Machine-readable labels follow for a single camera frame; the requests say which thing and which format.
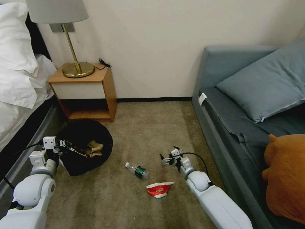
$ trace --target gray cushion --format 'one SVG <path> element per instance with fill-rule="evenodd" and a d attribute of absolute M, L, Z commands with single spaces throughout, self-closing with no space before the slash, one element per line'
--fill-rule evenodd
<path fill-rule="evenodd" d="M 255 122 L 305 102 L 305 39 L 284 46 L 216 87 Z"/>

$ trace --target snack wrapper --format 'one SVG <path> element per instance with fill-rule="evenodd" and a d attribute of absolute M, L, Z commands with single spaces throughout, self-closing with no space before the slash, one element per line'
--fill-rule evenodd
<path fill-rule="evenodd" d="M 167 195 L 168 190 L 174 182 L 154 183 L 146 186 L 147 192 L 159 199 Z"/>

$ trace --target sofa armrest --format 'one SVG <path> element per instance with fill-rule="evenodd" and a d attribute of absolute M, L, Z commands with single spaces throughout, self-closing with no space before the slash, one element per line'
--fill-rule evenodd
<path fill-rule="evenodd" d="M 277 46 L 208 46 L 204 49 L 193 96 L 202 87 L 214 87 L 239 70 L 277 50 Z"/>

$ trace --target lamp shade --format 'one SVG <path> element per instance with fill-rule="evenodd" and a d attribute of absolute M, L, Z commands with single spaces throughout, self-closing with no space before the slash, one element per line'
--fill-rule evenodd
<path fill-rule="evenodd" d="M 82 0 L 25 0 L 31 21 L 43 24 L 70 23 L 87 19 Z"/>

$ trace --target orange stuffed toy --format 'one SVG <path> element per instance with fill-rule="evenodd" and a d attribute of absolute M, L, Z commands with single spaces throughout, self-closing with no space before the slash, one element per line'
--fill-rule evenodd
<path fill-rule="evenodd" d="M 265 151 L 266 202 L 278 216 L 305 225 L 305 134 L 275 137 Z"/>

